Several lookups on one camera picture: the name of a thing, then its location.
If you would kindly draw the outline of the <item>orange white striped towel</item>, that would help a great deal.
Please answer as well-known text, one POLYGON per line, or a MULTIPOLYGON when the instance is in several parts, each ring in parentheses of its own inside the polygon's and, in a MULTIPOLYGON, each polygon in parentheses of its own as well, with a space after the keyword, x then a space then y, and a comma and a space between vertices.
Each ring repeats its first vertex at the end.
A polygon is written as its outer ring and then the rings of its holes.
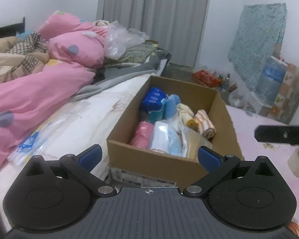
POLYGON ((205 110, 198 110, 194 116, 194 120, 198 124, 198 132, 207 140, 212 139, 216 134, 216 128, 209 119, 205 110))

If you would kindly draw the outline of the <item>yellow cream cloth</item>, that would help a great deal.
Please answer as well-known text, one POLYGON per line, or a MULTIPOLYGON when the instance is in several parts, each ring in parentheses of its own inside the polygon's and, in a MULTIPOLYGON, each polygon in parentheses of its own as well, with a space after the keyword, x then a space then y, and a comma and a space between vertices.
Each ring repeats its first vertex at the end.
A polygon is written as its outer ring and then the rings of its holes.
POLYGON ((194 119, 194 113, 190 107, 179 103, 177 105, 178 122, 194 131, 198 130, 199 124, 194 119))

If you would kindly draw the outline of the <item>pink plastic bag pack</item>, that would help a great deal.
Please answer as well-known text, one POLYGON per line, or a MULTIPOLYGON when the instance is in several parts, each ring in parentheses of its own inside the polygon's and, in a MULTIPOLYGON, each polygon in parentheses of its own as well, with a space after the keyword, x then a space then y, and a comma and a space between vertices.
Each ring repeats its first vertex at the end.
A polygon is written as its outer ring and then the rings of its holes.
POLYGON ((146 121, 139 122, 130 145, 140 149, 148 149, 153 130, 153 124, 146 121))

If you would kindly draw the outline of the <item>light blue towel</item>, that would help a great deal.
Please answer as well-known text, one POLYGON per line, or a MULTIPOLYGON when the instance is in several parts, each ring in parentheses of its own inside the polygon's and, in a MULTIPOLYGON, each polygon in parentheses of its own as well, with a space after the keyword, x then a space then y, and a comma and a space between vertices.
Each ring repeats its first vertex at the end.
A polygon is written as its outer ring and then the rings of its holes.
POLYGON ((180 97, 176 94, 171 94, 162 100, 162 108, 160 110, 149 113, 148 122, 155 124, 161 120, 174 120, 178 116, 177 105, 180 103, 180 97))

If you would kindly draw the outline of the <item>blue pack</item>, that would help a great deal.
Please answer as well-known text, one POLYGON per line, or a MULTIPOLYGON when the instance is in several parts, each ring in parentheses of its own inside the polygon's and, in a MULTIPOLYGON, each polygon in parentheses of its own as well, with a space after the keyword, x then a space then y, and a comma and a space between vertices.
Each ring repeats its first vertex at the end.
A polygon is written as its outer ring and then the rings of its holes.
POLYGON ((152 87, 143 98, 140 104, 140 110, 146 113, 159 111, 162 109, 166 98, 167 95, 163 90, 158 87, 152 87))

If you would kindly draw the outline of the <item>white tissue pack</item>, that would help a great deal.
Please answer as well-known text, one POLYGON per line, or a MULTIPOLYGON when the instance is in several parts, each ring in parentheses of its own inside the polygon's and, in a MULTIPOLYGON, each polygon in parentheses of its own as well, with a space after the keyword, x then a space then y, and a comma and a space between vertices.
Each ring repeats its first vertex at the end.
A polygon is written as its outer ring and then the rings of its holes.
POLYGON ((198 149, 201 146, 206 146, 209 149, 212 149, 212 143, 193 129, 182 126, 180 130, 183 158, 196 160, 198 157, 198 149))

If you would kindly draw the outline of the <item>brown cardboard box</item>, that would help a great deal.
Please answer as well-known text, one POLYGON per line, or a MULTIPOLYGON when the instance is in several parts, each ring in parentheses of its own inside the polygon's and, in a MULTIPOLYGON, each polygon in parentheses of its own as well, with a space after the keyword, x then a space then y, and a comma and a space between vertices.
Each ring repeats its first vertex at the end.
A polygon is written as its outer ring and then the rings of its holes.
POLYGON ((206 174, 198 149, 242 158, 232 119, 211 88, 150 77, 107 139, 113 180, 185 188, 206 174))

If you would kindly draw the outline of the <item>clear zip bag on bed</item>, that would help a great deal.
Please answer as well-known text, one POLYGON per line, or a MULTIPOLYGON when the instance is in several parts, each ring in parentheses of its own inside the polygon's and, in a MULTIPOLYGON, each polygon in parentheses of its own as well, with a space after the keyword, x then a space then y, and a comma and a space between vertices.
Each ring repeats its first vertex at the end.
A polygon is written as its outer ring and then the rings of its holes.
POLYGON ((16 166, 24 166, 31 157, 40 154, 88 109, 88 101, 76 101, 64 105, 34 132, 27 136, 8 161, 16 166))

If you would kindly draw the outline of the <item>large water bottle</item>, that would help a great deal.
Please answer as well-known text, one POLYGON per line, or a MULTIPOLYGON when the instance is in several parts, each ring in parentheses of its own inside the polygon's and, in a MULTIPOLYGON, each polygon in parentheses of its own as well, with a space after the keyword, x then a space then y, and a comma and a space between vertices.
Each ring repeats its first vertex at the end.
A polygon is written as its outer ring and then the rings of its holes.
POLYGON ((256 95, 265 104, 273 104, 287 71, 287 64, 271 56, 256 85, 256 95))

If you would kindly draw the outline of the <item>blue floral cloth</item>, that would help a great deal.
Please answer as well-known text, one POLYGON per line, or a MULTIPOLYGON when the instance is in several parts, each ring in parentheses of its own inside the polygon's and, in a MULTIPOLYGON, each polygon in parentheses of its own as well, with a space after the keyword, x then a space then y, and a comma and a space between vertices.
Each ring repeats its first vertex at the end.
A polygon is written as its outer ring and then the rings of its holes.
POLYGON ((285 3, 244 6, 228 60, 248 89, 256 87, 266 59, 282 43, 286 23, 285 3))

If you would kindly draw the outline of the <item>pink duvet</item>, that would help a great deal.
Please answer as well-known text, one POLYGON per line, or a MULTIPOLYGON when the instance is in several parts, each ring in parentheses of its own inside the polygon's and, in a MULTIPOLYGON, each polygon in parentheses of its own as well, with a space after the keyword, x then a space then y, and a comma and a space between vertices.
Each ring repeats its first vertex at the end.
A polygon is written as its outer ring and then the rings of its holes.
POLYGON ((40 123, 89 85, 105 59, 107 28, 56 11, 40 27, 43 70, 0 84, 0 168, 40 123))

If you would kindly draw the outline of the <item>green patterned pillow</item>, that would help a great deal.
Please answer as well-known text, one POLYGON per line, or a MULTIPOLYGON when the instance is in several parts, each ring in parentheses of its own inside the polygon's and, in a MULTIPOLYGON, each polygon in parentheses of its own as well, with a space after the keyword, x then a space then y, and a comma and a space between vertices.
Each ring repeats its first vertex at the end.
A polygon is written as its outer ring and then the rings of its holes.
POLYGON ((113 65, 121 63, 136 63, 142 64, 145 60, 158 49, 158 44, 146 41, 126 49, 125 53, 119 59, 105 58, 104 65, 113 65))

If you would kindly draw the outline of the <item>clear plastic bag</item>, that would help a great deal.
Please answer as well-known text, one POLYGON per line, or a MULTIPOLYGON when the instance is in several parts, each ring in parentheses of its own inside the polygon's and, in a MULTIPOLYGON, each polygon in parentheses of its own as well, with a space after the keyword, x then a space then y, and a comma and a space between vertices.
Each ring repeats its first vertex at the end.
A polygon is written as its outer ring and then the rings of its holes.
POLYGON ((137 29, 126 29, 118 21, 109 24, 105 39, 105 57, 118 60, 127 49, 143 44, 149 36, 137 29))

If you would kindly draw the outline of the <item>brown checkered blanket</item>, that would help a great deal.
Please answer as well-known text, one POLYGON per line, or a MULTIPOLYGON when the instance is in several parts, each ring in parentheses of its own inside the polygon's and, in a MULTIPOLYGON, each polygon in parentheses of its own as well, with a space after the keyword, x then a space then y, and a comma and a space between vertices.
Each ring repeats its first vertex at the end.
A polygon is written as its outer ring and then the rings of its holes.
POLYGON ((37 32, 0 38, 0 84, 43 70, 50 57, 37 32))

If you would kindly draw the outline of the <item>grey curtain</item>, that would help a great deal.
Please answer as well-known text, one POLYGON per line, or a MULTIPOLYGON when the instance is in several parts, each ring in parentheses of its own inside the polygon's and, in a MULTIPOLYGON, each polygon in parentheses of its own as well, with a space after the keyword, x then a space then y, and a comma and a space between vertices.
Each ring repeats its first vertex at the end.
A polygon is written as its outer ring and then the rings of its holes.
POLYGON ((97 16, 145 32, 171 54, 171 62, 194 67, 209 0, 98 0, 97 16))

